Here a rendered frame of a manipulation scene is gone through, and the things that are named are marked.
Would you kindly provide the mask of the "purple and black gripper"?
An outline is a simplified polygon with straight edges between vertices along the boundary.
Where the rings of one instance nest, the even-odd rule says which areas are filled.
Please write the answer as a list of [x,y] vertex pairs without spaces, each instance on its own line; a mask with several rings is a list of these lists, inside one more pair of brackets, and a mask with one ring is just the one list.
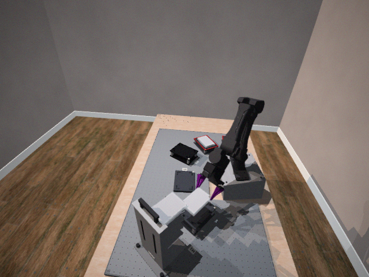
[[[197,175],[197,186],[196,186],[196,188],[200,187],[201,184],[204,182],[205,178],[207,178],[203,175],[203,172]],[[212,184],[216,185],[216,188],[215,188],[215,190],[214,190],[214,192],[213,192],[213,194],[210,198],[210,200],[213,200],[219,193],[224,191],[224,188],[222,186],[219,186],[219,185],[221,185],[221,184],[224,185],[225,183],[223,181],[217,180],[213,177],[208,178],[208,181],[210,181]]]

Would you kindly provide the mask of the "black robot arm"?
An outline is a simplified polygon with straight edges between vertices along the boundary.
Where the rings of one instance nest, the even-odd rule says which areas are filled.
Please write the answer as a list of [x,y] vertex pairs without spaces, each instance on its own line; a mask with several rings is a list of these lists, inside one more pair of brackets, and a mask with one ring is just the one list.
[[[249,180],[245,168],[245,161],[248,159],[248,138],[253,123],[257,115],[262,112],[265,102],[248,97],[239,97],[237,102],[239,103],[239,108],[230,130],[223,138],[220,147],[215,147],[214,151],[209,154],[211,163],[206,163],[203,172],[203,175],[207,178],[213,177],[220,180],[225,172],[222,169],[226,169],[231,161],[236,180]],[[226,154],[230,159],[228,159]]]

